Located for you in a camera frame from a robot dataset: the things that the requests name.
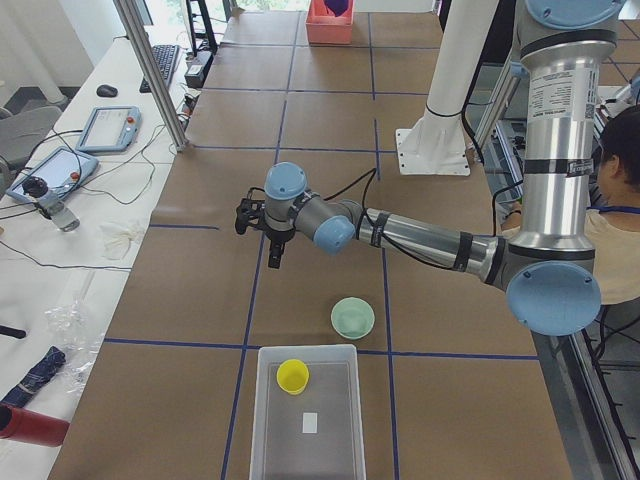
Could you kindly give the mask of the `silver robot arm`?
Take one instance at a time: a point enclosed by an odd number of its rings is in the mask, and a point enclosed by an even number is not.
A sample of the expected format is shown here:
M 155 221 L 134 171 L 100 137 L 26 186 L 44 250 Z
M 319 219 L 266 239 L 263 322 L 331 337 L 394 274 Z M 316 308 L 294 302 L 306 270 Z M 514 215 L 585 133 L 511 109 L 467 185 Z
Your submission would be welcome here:
M 268 172 L 259 225 L 271 267 L 296 233 L 327 253 L 357 239 L 502 290 L 515 318 L 550 336 L 589 325 L 601 307 L 595 251 L 584 232 L 599 68 L 616 48 L 619 1 L 520 1 L 513 46 L 529 76 L 523 217 L 512 238 L 481 237 L 366 207 L 329 202 L 304 171 Z

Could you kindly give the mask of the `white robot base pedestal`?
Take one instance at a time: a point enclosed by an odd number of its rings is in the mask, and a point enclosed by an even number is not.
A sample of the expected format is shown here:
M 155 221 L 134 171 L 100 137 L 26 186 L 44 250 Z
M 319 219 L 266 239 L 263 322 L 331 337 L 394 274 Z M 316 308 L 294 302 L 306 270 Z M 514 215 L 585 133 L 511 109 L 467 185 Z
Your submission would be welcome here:
M 491 31 L 513 33 L 505 1 L 453 1 L 426 98 L 410 129 L 398 129 L 396 152 L 404 176 L 470 174 L 462 120 L 472 81 Z

